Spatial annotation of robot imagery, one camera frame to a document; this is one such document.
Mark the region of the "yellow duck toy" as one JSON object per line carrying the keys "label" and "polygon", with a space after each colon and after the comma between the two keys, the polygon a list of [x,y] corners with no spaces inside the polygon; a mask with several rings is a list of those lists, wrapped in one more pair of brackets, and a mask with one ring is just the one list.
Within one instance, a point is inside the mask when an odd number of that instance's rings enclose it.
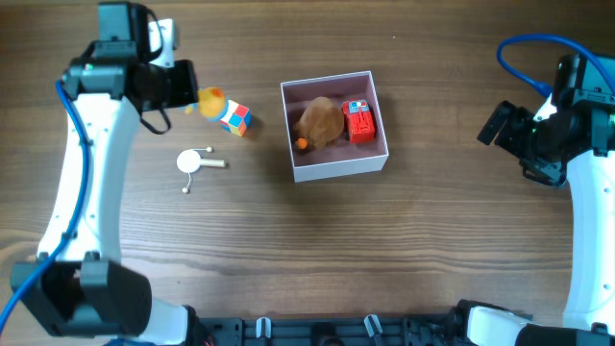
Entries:
{"label": "yellow duck toy", "polygon": [[185,114],[199,113],[208,121],[218,121],[225,113],[227,99],[220,87],[209,86],[200,88],[197,101],[184,107]]}

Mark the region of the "red toy truck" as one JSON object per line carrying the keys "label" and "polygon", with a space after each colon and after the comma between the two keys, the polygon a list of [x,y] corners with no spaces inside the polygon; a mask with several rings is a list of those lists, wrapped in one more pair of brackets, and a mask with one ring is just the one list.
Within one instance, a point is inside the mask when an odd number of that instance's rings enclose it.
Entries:
{"label": "red toy truck", "polygon": [[370,142],[376,137],[376,125],[369,104],[365,99],[346,101],[342,104],[347,139],[353,144]]}

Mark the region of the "white cardboard box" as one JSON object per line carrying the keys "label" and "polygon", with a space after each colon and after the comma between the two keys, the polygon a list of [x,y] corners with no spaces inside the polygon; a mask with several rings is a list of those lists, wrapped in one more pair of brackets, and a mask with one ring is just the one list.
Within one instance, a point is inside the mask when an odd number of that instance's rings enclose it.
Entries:
{"label": "white cardboard box", "polygon": [[[296,183],[380,171],[388,156],[388,144],[379,99],[370,71],[360,71],[281,83],[286,136]],[[364,99],[376,127],[375,138],[353,144],[342,136],[333,147],[301,153],[295,149],[294,124],[310,101],[325,96],[337,104]]]}

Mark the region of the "brown plush toy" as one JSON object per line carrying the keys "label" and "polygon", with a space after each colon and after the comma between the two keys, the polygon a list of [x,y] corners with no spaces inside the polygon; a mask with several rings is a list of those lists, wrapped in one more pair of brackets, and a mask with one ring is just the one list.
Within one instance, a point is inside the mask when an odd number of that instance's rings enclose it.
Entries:
{"label": "brown plush toy", "polygon": [[299,150],[321,150],[335,145],[345,127],[343,111],[327,97],[317,97],[305,109],[293,129]]}

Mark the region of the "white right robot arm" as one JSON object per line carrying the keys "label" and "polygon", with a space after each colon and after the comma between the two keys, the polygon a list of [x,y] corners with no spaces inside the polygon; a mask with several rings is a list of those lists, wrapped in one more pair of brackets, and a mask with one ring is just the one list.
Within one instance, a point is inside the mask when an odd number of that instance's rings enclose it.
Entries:
{"label": "white right robot arm", "polygon": [[447,332],[473,345],[611,345],[614,342],[614,60],[576,53],[558,62],[536,113],[503,101],[477,136],[518,159],[525,178],[568,185],[573,262],[561,327],[461,301]]}

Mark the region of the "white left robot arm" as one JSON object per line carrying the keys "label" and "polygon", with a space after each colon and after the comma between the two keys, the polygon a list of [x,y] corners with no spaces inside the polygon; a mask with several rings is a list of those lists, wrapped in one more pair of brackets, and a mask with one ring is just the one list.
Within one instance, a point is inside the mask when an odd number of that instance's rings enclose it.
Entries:
{"label": "white left robot arm", "polygon": [[12,298],[54,337],[104,337],[116,345],[202,345],[195,310],[157,299],[149,280],[123,265],[119,212],[129,152],[147,111],[197,99],[188,60],[154,12],[131,2],[98,7],[100,36],[56,83],[67,113],[57,199],[34,261],[14,265]]}

